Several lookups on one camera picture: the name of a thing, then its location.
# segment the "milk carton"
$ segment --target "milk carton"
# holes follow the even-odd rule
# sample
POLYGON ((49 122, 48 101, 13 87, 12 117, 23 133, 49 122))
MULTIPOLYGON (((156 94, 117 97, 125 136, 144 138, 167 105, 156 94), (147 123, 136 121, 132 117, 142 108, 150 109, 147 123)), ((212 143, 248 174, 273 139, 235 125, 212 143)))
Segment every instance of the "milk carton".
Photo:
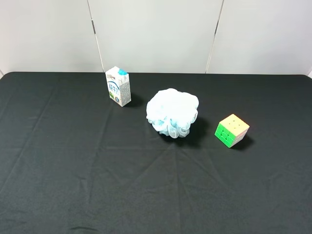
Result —
POLYGON ((120 106, 131 101, 129 74, 118 67, 105 72, 109 96, 120 106))

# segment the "white loofah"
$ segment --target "white loofah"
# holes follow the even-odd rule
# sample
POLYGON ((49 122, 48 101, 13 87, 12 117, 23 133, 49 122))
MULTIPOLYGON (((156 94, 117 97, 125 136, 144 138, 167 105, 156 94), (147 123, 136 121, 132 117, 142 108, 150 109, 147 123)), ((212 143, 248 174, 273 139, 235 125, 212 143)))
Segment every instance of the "white loofah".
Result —
POLYGON ((156 131, 172 138, 186 137, 197 118, 198 98, 175 89, 159 91, 146 107, 146 118, 156 131))

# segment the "black table surface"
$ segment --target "black table surface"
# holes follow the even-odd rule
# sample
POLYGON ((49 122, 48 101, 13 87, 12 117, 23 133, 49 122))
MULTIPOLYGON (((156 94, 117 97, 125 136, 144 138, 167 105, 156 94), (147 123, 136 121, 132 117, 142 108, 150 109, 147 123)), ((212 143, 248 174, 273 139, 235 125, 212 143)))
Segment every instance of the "black table surface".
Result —
POLYGON ((312 79, 130 73, 132 101, 104 74, 0 80, 1 234, 310 234, 312 79), (156 132, 159 90, 196 95, 186 138, 156 132), (227 148, 214 136, 250 125, 227 148))

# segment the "rubik's cube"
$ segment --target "rubik's cube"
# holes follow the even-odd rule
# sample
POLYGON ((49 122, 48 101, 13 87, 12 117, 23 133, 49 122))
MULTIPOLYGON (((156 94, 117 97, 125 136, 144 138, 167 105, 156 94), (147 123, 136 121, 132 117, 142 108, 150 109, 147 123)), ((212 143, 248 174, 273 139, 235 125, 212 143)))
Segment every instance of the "rubik's cube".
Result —
POLYGON ((232 114, 219 123, 214 135, 231 148, 243 139, 248 129, 247 123, 232 114))

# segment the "white wall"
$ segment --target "white wall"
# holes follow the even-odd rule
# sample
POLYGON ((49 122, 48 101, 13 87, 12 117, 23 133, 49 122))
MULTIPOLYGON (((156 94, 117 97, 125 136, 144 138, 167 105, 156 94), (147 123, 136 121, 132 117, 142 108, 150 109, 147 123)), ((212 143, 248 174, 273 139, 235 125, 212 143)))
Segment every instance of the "white wall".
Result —
POLYGON ((308 74, 311 0, 225 0, 208 73, 308 74))
POLYGON ((3 73, 102 71, 86 0, 1 0, 0 33, 3 73))
POLYGON ((89 0, 103 66, 205 73, 222 0, 89 0))

